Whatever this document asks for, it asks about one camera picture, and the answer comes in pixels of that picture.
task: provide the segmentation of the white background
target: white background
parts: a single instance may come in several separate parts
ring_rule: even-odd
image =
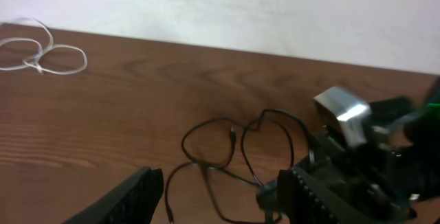
[[[440,0],[0,0],[0,20],[440,73]]]

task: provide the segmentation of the wooden table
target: wooden table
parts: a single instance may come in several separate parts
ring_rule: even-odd
[[[71,76],[36,70],[0,71],[0,220],[2,223],[60,223],[81,211],[140,166],[161,168],[167,177],[187,161],[179,143],[192,126],[212,117],[240,122],[263,108],[284,108],[313,130],[320,122],[311,99],[338,85],[368,101],[398,95],[420,101],[434,76],[325,63],[226,49],[54,30],[55,43],[86,51],[88,68]],[[47,41],[40,29],[7,25],[0,38]],[[0,49],[0,63],[20,63],[34,45]],[[69,69],[79,54],[56,50],[43,65]],[[296,132],[296,161],[306,154]],[[188,145],[203,156],[225,155],[229,127],[195,135]],[[289,161],[288,146],[271,125],[251,135],[247,153],[263,181],[275,179]],[[251,178],[237,153],[231,170]],[[263,220],[254,188],[212,173],[214,191],[231,219]],[[176,223],[222,223],[199,170],[179,172],[170,187]],[[414,223],[433,223],[438,201],[423,203]],[[163,198],[152,223],[167,223]]]

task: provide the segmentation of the tangled white string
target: tangled white string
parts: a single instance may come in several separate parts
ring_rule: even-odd
[[[84,51],[82,51],[80,48],[78,47],[74,47],[71,45],[61,45],[61,44],[54,44],[54,37],[52,36],[52,34],[50,33],[49,29],[47,28],[46,25],[44,25],[43,23],[41,23],[40,21],[37,21],[36,19],[29,19],[29,18],[20,18],[20,19],[15,19],[14,21],[36,21],[40,27],[42,27],[47,35],[49,36],[49,43],[47,44],[46,48],[43,49],[43,46],[36,40],[32,39],[32,38],[19,38],[19,37],[15,37],[15,38],[5,38],[3,40],[0,41],[0,48],[2,46],[4,46],[7,43],[10,42],[15,42],[15,41],[29,41],[29,42],[33,42],[36,43],[38,45],[38,52],[32,56],[28,56],[27,58],[23,59],[23,64],[19,65],[19,66],[13,66],[13,67],[0,67],[0,70],[4,70],[4,71],[11,71],[11,70],[18,70],[18,69],[25,69],[27,67],[33,67],[36,70],[38,70],[39,73],[43,73],[43,72],[48,72],[48,73],[52,73],[52,74],[58,74],[58,75],[68,75],[68,74],[74,74],[74,73],[78,73],[82,70],[84,70],[87,67],[87,56],[85,55]],[[48,52],[50,52],[53,49],[56,48],[70,48],[70,49],[75,49],[79,52],[81,52],[82,57],[84,59],[84,63],[81,67],[77,68],[77,69],[73,69],[73,70],[69,70],[69,71],[54,71],[51,69],[46,69],[44,67],[42,67],[40,65],[40,60],[41,58]]]

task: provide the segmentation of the white cable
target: white cable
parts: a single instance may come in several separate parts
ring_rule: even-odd
[[[27,58],[24,58],[22,65],[13,66],[13,67],[0,67],[0,70],[11,71],[11,70],[25,69],[27,67],[33,67],[36,70],[38,70],[38,72],[40,72],[41,74],[45,71],[45,72],[52,73],[52,74],[68,75],[68,74],[78,73],[87,67],[87,56],[82,49],[80,49],[78,47],[71,46],[71,45],[55,45],[54,44],[54,37],[50,33],[49,29],[47,28],[46,25],[44,25],[40,21],[38,21],[36,19],[29,19],[29,18],[20,18],[20,19],[15,19],[14,21],[17,22],[17,21],[29,21],[29,20],[36,21],[38,23],[38,25],[46,31],[47,35],[49,36],[49,43],[47,44],[46,48],[43,49],[43,46],[38,41],[31,39],[31,38],[17,37],[17,38],[6,38],[6,39],[1,40],[0,41],[0,48],[2,46],[4,46],[6,43],[15,42],[15,41],[33,42],[38,45],[38,52],[32,56],[28,56]],[[82,64],[82,66],[77,69],[73,69],[73,70],[69,70],[69,71],[54,71],[54,70],[43,68],[39,64],[41,57],[43,57],[46,53],[50,52],[51,50],[56,49],[56,48],[60,48],[60,47],[70,48],[70,49],[74,49],[74,50],[81,52],[82,57],[84,59],[84,63]]]

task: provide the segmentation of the wood grain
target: wood grain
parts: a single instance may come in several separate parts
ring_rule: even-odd
[[[0,38],[47,40],[34,27],[0,28]],[[398,95],[420,101],[435,79],[226,49],[61,30],[53,34],[56,43],[82,48],[89,66],[71,76],[42,76],[32,69],[0,71],[2,223],[59,223],[140,166],[162,168],[168,175],[186,161],[179,147],[182,135],[212,117],[248,122],[264,108],[284,108],[316,131],[320,123],[311,99],[329,87],[345,87],[369,101]],[[20,63],[20,57],[34,50],[33,45],[11,43],[0,49],[0,63]],[[46,55],[42,64],[69,69],[80,59],[76,52],[60,49]],[[204,156],[223,155],[227,130],[224,125],[207,128],[188,145]],[[298,161],[305,156],[305,145],[300,135],[294,138]],[[267,125],[249,139],[247,150],[256,172],[264,181],[274,179],[289,161],[284,137]],[[231,168],[250,178],[241,156],[236,155]],[[262,220],[253,188],[223,175],[212,177],[228,217]],[[222,223],[196,168],[176,176],[170,202],[176,223]],[[433,223],[438,214],[429,210],[436,204],[425,203],[427,215],[416,223]],[[167,223],[163,199],[153,223]]]

